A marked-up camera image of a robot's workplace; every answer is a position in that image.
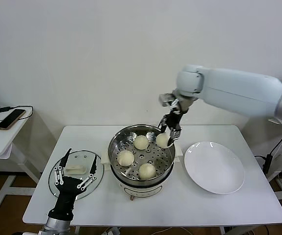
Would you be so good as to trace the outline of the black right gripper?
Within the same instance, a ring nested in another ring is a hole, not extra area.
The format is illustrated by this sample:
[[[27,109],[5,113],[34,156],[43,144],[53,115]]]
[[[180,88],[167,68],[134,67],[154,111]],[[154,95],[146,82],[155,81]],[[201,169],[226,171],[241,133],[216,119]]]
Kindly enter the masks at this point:
[[[165,114],[160,120],[158,128],[160,132],[165,132],[167,127],[170,129],[170,137],[167,142],[167,147],[170,147],[181,134],[180,121],[183,114],[177,108],[171,108],[169,114]]]

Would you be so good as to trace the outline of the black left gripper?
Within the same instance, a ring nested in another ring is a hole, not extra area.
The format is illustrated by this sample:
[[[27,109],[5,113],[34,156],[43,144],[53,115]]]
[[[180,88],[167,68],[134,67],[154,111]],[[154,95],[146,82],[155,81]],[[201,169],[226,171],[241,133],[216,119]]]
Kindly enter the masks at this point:
[[[50,218],[73,218],[74,215],[72,211],[74,209],[76,197],[96,180],[95,173],[97,170],[97,155],[94,157],[89,176],[84,180],[64,176],[64,168],[67,164],[71,151],[72,149],[70,148],[61,158],[59,165],[53,168],[55,185],[59,190],[59,196],[55,207],[48,213],[48,217]]]

